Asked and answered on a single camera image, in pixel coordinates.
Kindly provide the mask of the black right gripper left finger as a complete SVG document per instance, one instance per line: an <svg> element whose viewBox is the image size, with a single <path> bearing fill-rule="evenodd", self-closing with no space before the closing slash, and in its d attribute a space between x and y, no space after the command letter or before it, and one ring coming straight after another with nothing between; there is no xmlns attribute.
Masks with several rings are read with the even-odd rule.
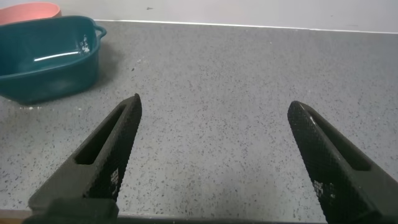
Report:
<svg viewBox="0 0 398 224"><path fill-rule="evenodd" d="M142 116L138 94L120 102L29 199L34 213L53 200L117 200Z"/></svg>

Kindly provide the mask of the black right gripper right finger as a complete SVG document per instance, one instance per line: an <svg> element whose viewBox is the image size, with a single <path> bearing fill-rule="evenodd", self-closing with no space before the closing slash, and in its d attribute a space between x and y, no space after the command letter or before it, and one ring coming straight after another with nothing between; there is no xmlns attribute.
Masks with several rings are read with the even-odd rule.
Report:
<svg viewBox="0 0 398 224"><path fill-rule="evenodd" d="M309 105L287 118L328 223L397 223L397 181Z"/></svg>

